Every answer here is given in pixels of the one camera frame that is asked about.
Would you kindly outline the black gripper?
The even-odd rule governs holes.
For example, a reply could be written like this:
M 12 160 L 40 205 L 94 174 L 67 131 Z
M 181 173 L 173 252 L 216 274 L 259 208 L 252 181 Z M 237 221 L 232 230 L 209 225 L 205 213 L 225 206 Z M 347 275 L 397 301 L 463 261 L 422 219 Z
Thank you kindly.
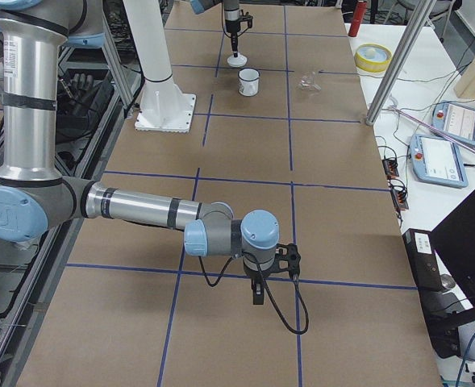
M 231 40 L 231 50 L 234 57 L 239 56 L 239 36 L 238 34 L 241 31 L 241 22 L 240 18 L 236 20 L 225 19 L 225 28 L 226 32 L 230 35 Z
M 244 264 L 244 272 L 251 279 L 253 289 L 263 289 L 271 268 L 263 268 L 260 264 Z

